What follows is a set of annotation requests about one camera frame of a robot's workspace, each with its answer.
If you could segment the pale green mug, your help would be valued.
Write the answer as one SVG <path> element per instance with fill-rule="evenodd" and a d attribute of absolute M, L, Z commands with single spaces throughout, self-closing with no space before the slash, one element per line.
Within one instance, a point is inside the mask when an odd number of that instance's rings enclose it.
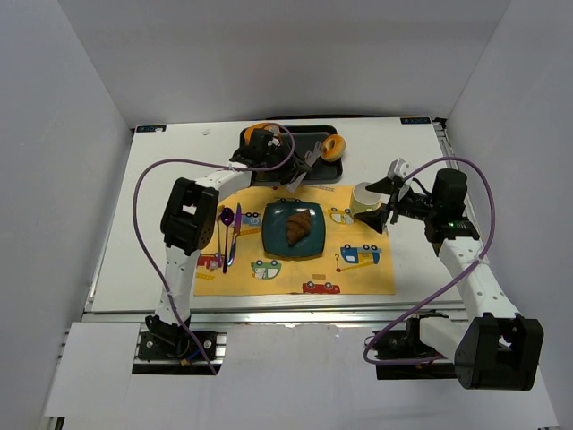
<path fill-rule="evenodd" d="M 380 207 L 381 194 L 367 190 L 369 185 L 368 182 L 362 182 L 353 187 L 349 203 L 349 210 L 353 217 L 358 213 L 374 211 Z"/>

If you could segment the metal tongs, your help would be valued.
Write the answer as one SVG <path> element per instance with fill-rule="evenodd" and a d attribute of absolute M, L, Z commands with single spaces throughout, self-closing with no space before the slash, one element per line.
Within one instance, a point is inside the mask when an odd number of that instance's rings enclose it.
<path fill-rule="evenodd" d="M 298 168 L 294 177 L 286 186 L 288 192 L 290 192 L 291 194 L 295 192 L 296 188 L 302 183 L 306 175 L 312 172 L 312 167 L 315 164 L 315 162 L 321 157 L 321 154 L 322 154 L 322 142 L 317 141 L 314 144 L 313 148 L 311 150 L 308 150 L 304 154 L 303 165 Z"/>

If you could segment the glazed bagel donut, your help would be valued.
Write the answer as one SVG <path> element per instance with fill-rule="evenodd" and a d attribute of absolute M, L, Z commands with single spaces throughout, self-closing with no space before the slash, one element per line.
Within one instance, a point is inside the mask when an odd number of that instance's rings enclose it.
<path fill-rule="evenodd" d="M 339 134 L 332 134 L 321 145 L 321 158 L 327 162 L 335 162 L 341 159 L 345 150 L 346 140 Z"/>

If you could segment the brown croissant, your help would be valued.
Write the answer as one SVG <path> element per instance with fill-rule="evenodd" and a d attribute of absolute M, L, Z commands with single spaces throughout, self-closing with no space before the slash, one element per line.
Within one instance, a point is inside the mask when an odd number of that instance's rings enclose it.
<path fill-rule="evenodd" d="M 297 211 L 286 221 L 286 236 L 289 246 L 296 245 L 307 237 L 312 229 L 312 218 L 309 210 Z"/>

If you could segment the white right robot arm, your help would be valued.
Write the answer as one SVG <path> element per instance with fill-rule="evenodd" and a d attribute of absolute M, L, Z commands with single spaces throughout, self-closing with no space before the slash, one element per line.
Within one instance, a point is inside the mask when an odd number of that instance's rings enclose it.
<path fill-rule="evenodd" d="M 512 304 L 492 273 L 482 242 L 466 216 L 466 175 L 443 168 L 429 193 L 415 193 L 415 174 L 402 159 L 395 160 L 382 180 L 368 185 L 370 192 L 386 194 L 387 203 L 357 218 L 381 233 L 400 217 L 424 223 L 426 240 L 448 270 L 446 289 L 456 288 L 469 325 L 453 323 L 447 315 L 426 312 L 424 307 L 440 296 L 436 291 L 398 317 L 406 323 L 402 340 L 392 340 L 391 322 L 365 345 L 363 360 L 378 368 L 417 366 L 446 359 L 467 390 L 530 391 L 535 382 L 543 345 L 543 327 L 526 318 Z"/>

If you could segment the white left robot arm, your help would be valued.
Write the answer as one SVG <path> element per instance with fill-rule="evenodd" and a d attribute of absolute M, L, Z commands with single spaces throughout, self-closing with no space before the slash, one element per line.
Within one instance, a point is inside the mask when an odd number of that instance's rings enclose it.
<path fill-rule="evenodd" d="M 199 179 L 176 179 L 167 199 L 160 232 L 166 250 L 161 270 L 144 244 L 137 220 L 137 203 L 145 176 L 154 168 L 169 163 L 185 163 L 213 168 Z M 295 155 L 295 137 L 283 125 L 267 123 L 252 131 L 226 165 L 192 159 L 163 159 L 148 166 L 136 182 L 132 200 L 133 228 L 142 251 L 159 275 L 162 291 L 154 314 L 145 320 L 149 333 L 164 353 L 184 357 L 189 351 L 209 356 L 189 328 L 190 299 L 201 250 L 209 244 L 216 226 L 218 206 L 231 194 L 251 186 L 256 173 L 279 172 L 284 176 L 309 168 Z"/>

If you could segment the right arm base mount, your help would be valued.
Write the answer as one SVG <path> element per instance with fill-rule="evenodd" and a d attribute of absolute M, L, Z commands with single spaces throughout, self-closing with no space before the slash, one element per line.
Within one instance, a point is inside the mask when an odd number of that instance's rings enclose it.
<path fill-rule="evenodd" d="M 466 330 L 465 324 L 452 322 L 447 315 L 434 310 L 421 312 L 406 319 L 402 329 L 391 329 L 377 340 L 371 349 L 373 360 L 400 361 L 398 365 L 376 365 L 378 381 L 413 381 L 413 380 L 455 380 L 454 365 L 447 359 L 439 359 L 439 352 L 420 340 L 422 319 L 444 319 L 445 329 L 453 334 L 455 351 Z"/>

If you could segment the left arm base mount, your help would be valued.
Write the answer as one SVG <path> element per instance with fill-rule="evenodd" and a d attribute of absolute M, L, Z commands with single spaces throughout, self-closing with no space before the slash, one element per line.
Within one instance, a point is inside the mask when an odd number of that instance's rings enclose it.
<path fill-rule="evenodd" d="M 227 335 L 195 331 L 146 318 L 146 330 L 138 338 L 133 374 L 214 375 L 222 365 Z"/>

